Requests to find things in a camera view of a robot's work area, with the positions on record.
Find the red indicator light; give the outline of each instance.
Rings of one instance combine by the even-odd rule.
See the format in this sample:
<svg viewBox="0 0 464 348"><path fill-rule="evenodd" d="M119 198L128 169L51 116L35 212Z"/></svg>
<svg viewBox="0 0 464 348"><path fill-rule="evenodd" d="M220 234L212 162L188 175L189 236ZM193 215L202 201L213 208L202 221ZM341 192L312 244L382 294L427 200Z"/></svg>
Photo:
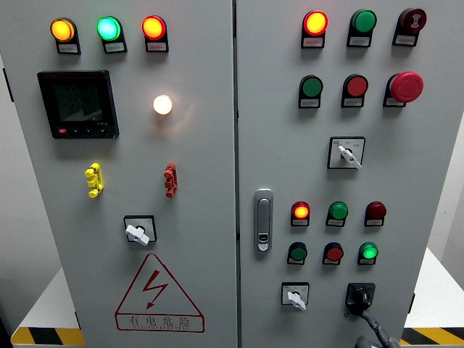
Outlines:
<svg viewBox="0 0 464 348"><path fill-rule="evenodd" d="M311 11L303 20L303 28L311 36L319 36L325 33L328 26L327 15L323 11Z"/></svg>
<svg viewBox="0 0 464 348"><path fill-rule="evenodd" d="M297 202L291 207L291 213L295 219L306 220L310 216L310 206L306 202Z"/></svg>
<svg viewBox="0 0 464 348"><path fill-rule="evenodd" d="M148 16L142 22L142 31L149 40L159 40L166 34L166 23L159 16Z"/></svg>
<svg viewBox="0 0 464 348"><path fill-rule="evenodd" d="M413 71L398 74L390 83L391 96L402 103L416 100L422 94L422 90L423 79Z"/></svg>
<svg viewBox="0 0 464 348"><path fill-rule="evenodd" d="M366 212L371 220L383 220L386 215L386 208L381 202L372 202L368 205Z"/></svg>
<svg viewBox="0 0 464 348"><path fill-rule="evenodd" d="M406 9L399 16L399 24L408 34L419 33L427 22L427 14L423 9Z"/></svg>
<svg viewBox="0 0 464 348"><path fill-rule="evenodd" d="M333 249L330 249L330 250L327 252L327 258L328 258L330 261L338 261L338 260L340 260L342 257L343 257L343 250L341 250L341 249L339 249L339 248L333 248Z"/></svg>
<svg viewBox="0 0 464 348"><path fill-rule="evenodd" d="M347 91L351 96L362 96L368 90L368 81L365 77L356 75L347 85Z"/></svg>

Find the red push button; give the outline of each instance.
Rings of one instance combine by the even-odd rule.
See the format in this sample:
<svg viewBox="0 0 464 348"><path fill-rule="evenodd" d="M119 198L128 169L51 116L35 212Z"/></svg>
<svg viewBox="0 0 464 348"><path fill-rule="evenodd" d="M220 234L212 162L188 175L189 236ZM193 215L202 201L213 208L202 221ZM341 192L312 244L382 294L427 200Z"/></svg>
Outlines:
<svg viewBox="0 0 464 348"><path fill-rule="evenodd" d="M417 34L426 25L427 15L423 9L406 9L399 16L399 25L407 34Z"/></svg>
<svg viewBox="0 0 464 348"><path fill-rule="evenodd" d="M372 202L368 205L366 212L371 220L383 220L386 215L386 208L381 202Z"/></svg>
<svg viewBox="0 0 464 348"><path fill-rule="evenodd" d="M393 98L402 103L416 100L423 90L422 77L413 71L405 71L393 78L390 83L390 93Z"/></svg>

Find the electrical hazard warning sign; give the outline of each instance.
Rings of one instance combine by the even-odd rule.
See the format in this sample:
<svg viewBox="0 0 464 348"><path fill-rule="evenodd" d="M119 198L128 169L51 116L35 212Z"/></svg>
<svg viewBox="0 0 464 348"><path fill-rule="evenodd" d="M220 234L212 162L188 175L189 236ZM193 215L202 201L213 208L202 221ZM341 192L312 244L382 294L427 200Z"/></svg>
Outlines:
<svg viewBox="0 0 464 348"><path fill-rule="evenodd" d="M121 331L204 332L204 316L155 254L138 269L116 313Z"/></svg>

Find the lit indicator light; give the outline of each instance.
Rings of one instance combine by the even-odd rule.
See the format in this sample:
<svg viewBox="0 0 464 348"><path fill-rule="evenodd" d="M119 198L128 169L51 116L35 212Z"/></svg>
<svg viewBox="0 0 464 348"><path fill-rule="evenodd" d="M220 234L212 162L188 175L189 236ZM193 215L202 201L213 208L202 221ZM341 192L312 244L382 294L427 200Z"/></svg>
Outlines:
<svg viewBox="0 0 464 348"><path fill-rule="evenodd" d="M327 15L322 11L311 11L306 14L303 28L311 36L319 36L325 33L328 26Z"/></svg>
<svg viewBox="0 0 464 348"><path fill-rule="evenodd" d="M374 243L364 243L360 247L360 254L366 260L375 259L378 255L377 246Z"/></svg>
<svg viewBox="0 0 464 348"><path fill-rule="evenodd" d="M67 18L57 18L50 24L53 37L59 42L68 42L74 38L74 23Z"/></svg>
<svg viewBox="0 0 464 348"><path fill-rule="evenodd" d="M96 24L96 29L103 40L113 41L121 34L121 25L113 17L100 18Z"/></svg>
<svg viewBox="0 0 464 348"><path fill-rule="evenodd" d="M341 220L348 216L348 207L343 202L336 202L333 203L328 208L329 213L332 215L334 219Z"/></svg>
<svg viewBox="0 0 464 348"><path fill-rule="evenodd" d="M291 206L291 225L308 226L310 224L310 206L306 202L297 202Z"/></svg>
<svg viewBox="0 0 464 348"><path fill-rule="evenodd" d="M374 29L377 24L377 16L368 9L361 9L352 16L352 26L360 33L368 33Z"/></svg>
<svg viewBox="0 0 464 348"><path fill-rule="evenodd" d="M142 22L142 31L149 40L159 40L166 34L166 23L158 16L148 16Z"/></svg>
<svg viewBox="0 0 464 348"><path fill-rule="evenodd" d="M167 115L173 108L173 100L166 95L157 96L153 101L153 108L160 115Z"/></svg>

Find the green push button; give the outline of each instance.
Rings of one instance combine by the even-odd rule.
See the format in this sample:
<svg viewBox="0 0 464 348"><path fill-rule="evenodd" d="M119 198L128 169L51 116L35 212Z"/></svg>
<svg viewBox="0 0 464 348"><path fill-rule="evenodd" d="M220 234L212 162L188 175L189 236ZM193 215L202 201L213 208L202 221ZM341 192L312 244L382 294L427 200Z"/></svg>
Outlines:
<svg viewBox="0 0 464 348"><path fill-rule="evenodd" d="M361 33L368 33L377 24L377 17L376 14L372 11L367 9L362 9L353 16L354 19L352 21L353 26L355 29Z"/></svg>
<svg viewBox="0 0 464 348"><path fill-rule="evenodd" d="M291 251L291 258L296 261L302 261L306 258L307 251L303 248L296 248Z"/></svg>
<svg viewBox="0 0 464 348"><path fill-rule="evenodd" d="M322 82L318 78L308 78L303 83L303 92L307 96L317 96L322 92Z"/></svg>
<svg viewBox="0 0 464 348"><path fill-rule="evenodd" d="M360 253L362 257L364 257L365 259L372 260L373 258L377 256L378 249L374 243L364 243L360 247Z"/></svg>
<svg viewBox="0 0 464 348"><path fill-rule="evenodd" d="M348 207L343 202L335 202L328 208L328 213L336 220L343 220L348 216Z"/></svg>

